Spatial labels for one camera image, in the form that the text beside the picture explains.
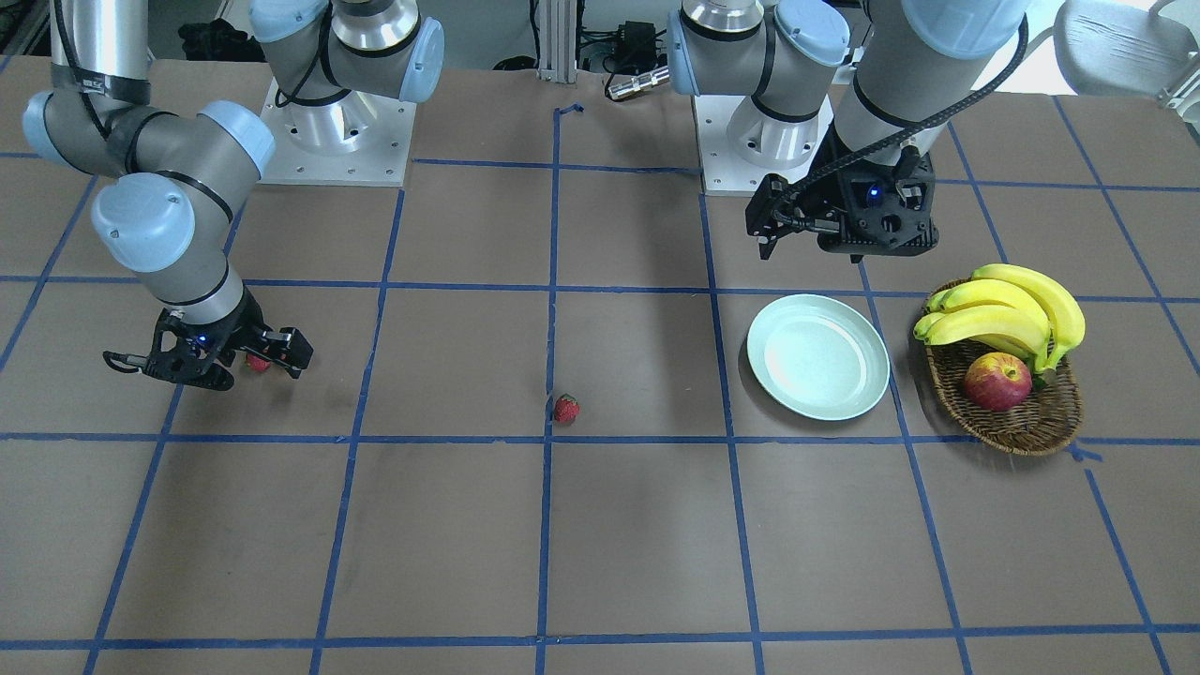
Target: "chair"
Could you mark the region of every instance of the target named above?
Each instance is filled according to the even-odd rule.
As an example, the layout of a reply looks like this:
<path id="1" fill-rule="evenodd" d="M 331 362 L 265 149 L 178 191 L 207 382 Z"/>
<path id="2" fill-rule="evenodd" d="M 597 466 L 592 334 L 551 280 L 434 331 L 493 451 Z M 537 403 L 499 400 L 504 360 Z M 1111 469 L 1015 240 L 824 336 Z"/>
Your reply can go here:
<path id="1" fill-rule="evenodd" d="M 1200 54 L 1183 23 L 1114 0 L 1067 0 L 1055 18 L 1058 68 L 1076 92 L 1142 96 L 1200 121 Z"/>

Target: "apple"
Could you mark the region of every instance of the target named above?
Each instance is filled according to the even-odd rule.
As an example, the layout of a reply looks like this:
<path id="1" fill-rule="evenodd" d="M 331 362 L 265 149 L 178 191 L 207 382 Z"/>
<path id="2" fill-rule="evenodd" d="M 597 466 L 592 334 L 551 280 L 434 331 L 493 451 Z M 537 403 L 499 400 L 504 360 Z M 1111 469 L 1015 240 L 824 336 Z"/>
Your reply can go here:
<path id="1" fill-rule="evenodd" d="M 1030 395 L 1033 377 L 1021 359 L 1004 352 L 990 352 L 971 364 L 962 388 L 979 407 L 1003 412 Z"/>

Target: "robotic arm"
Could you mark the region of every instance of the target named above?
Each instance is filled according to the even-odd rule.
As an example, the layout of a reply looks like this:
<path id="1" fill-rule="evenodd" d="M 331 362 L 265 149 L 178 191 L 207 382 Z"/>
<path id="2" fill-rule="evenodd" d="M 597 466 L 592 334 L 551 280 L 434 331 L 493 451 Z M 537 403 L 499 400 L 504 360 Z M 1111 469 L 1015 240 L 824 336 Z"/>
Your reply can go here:
<path id="1" fill-rule="evenodd" d="M 229 101 L 190 120 L 149 106 L 146 0 L 54 0 L 52 10 L 54 89 L 30 100 L 25 137 L 47 160 L 120 177 L 96 197 L 92 225 L 164 305 L 148 356 L 104 352 L 106 363 L 227 390 L 226 369 L 244 351 L 300 377 L 311 345 L 264 322 L 222 250 L 275 151 L 271 131 Z M 294 103 L 292 142 L 352 153 L 372 120 L 360 91 L 420 102 L 437 85 L 442 26 L 413 0 L 256 0 L 251 11 L 281 104 Z"/>
<path id="2" fill-rule="evenodd" d="M 767 174 L 746 208 L 760 257 L 803 231 L 853 262 L 936 246 L 929 149 L 952 115 L 1020 64 L 1030 1 L 864 0 L 874 36 L 814 169 L 796 184 Z M 972 94 L 1014 34 L 1021 40 L 1009 66 Z M 788 169 L 809 159 L 821 132 L 810 120 L 847 43 L 845 20 L 820 0 L 781 0 L 766 12 L 758 0 L 684 0 L 671 17 L 671 82 L 683 94 L 748 95 L 730 120 L 734 149 L 760 167 Z"/>

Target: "red strawberry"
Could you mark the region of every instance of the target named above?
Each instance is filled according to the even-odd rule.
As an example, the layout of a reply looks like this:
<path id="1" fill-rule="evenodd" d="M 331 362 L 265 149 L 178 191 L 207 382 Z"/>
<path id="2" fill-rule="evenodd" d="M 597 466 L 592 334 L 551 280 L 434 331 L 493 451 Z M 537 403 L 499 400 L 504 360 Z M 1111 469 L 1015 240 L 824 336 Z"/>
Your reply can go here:
<path id="1" fill-rule="evenodd" d="M 563 394 L 554 401 L 554 422 L 569 424 L 580 414 L 580 402 L 570 394 Z"/>
<path id="2" fill-rule="evenodd" d="M 271 362 L 257 354 L 246 352 L 246 365 L 248 365 L 250 370 L 253 370 L 254 372 L 266 372 L 266 369 L 271 368 Z"/>

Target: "light blue joint cap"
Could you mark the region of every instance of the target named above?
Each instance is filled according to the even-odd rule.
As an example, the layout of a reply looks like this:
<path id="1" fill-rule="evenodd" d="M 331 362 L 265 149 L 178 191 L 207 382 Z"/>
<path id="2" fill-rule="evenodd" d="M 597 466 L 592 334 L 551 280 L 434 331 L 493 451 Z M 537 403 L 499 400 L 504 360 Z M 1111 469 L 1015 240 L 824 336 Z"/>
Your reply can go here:
<path id="1" fill-rule="evenodd" d="M 254 0 L 250 25 L 259 42 L 277 42 L 317 20 L 329 0 Z"/>
<path id="2" fill-rule="evenodd" d="M 234 141 L 254 161 L 259 178 L 266 174 L 266 165 L 275 155 L 275 136 L 266 123 L 233 101 L 212 101 L 204 106 L 200 114 L 217 123 L 229 136 L 233 136 Z"/>
<path id="3" fill-rule="evenodd" d="M 137 273 L 167 269 L 196 234 L 192 203 L 175 181 L 132 173 L 100 191 L 91 226 L 116 262 Z"/>
<path id="4" fill-rule="evenodd" d="M 20 115 L 20 127 L 25 131 L 25 141 L 43 160 L 49 160 L 65 167 L 71 166 L 62 159 L 59 149 L 50 141 L 50 132 L 46 129 L 46 104 L 50 101 L 53 90 L 38 91 L 29 100 L 25 112 Z"/>
<path id="5" fill-rule="evenodd" d="M 667 70 L 671 72 L 671 89 L 684 96 L 700 96 L 696 73 L 688 55 L 688 31 L 683 28 L 679 12 L 667 14 Z"/>
<path id="6" fill-rule="evenodd" d="M 782 0 L 775 6 L 780 32 L 822 66 L 840 66 L 850 48 L 850 25 L 821 0 Z"/>
<path id="7" fill-rule="evenodd" d="M 442 77 L 442 64 L 445 61 L 446 41 L 442 24 L 434 18 L 421 20 L 421 30 L 413 42 L 413 53 L 408 55 L 408 68 L 400 85 L 400 100 L 409 103 L 424 103 L 433 96 Z"/>
<path id="8" fill-rule="evenodd" d="M 931 48 L 973 61 L 1004 46 L 1030 0 L 900 0 L 912 30 Z"/>

